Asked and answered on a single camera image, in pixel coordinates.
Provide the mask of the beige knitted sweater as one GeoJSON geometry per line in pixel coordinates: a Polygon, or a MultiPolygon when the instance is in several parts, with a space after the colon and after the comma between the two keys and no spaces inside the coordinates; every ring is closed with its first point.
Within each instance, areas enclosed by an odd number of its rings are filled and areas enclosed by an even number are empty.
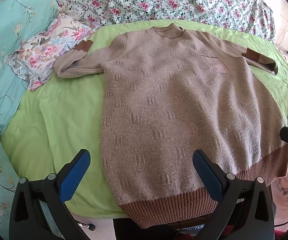
{"type": "Polygon", "coordinates": [[[104,75],[104,175],[141,228],[214,210],[195,150],[240,179],[270,184],[287,173],[285,120],[252,67],[278,72],[265,55],[174,24],[119,35],[92,53],[80,45],[54,64],[65,79],[104,75]]]}

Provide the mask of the white pink floral duvet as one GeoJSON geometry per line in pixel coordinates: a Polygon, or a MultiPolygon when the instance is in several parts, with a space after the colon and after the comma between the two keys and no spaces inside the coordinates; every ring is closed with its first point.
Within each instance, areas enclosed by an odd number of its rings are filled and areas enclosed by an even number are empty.
{"type": "Polygon", "coordinates": [[[275,39],[272,9],[263,0],[56,0],[87,22],[101,25],[187,20],[275,39]]]}

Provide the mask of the pastel floral pillow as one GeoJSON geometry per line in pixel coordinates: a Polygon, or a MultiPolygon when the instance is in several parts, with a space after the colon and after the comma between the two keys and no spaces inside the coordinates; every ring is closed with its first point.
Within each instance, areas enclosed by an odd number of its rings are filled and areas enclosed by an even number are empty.
{"type": "Polygon", "coordinates": [[[35,90],[51,78],[58,57],[87,40],[100,26],[97,21],[85,24],[61,13],[46,31],[22,42],[6,62],[18,77],[29,82],[28,90],[35,90]]]}

